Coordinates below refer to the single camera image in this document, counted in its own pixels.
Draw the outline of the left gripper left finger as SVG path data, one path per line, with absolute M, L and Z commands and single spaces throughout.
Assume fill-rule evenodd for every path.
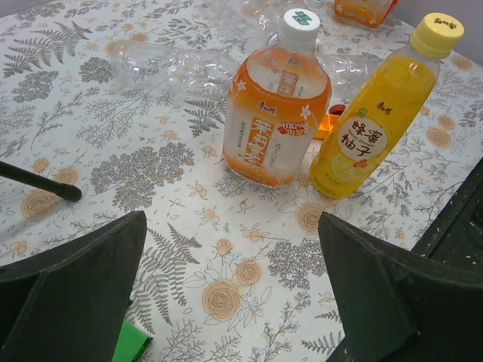
M 3 361 L 111 361 L 146 239 L 146 215 L 1 268 Z

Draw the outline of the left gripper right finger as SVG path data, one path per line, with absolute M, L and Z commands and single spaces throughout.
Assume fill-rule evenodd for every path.
M 330 361 L 480 361 L 482 274 L 323 213 L 319 238 L 345 336 Z

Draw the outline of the crushed orange label bottle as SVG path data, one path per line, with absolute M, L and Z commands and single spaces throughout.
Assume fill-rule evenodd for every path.
M 378 27 L 399 0 L 335 0 L 334 13 L 344 19 L 366 26 Z

